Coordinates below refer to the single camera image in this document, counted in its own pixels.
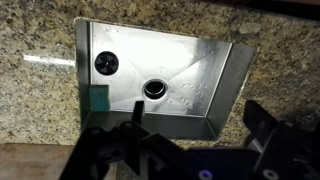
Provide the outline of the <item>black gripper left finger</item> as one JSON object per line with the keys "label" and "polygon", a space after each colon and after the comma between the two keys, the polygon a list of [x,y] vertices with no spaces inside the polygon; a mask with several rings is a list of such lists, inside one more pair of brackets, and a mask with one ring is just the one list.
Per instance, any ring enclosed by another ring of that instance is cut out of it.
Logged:
{"label": "black gripper left finger", "polygon": [[120,125],[120,130],[127,144],[125,162],[137,176],[148,175],[147,153],[146,150],[142,148],[141,142],[148,137],[150,133],[141,125],[143,116],[144,102],[136,101],[131,120],[125,121]]}

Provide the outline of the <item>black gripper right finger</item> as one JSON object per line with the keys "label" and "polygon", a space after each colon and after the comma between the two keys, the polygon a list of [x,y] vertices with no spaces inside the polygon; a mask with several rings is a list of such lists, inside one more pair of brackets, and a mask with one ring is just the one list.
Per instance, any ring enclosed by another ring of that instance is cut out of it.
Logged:
{"label": "black gripper right finger", "polygon": [[275,128],[277,120],[254,100],[247,100],[243,113],[243,123],[251,136],[262,146]]}

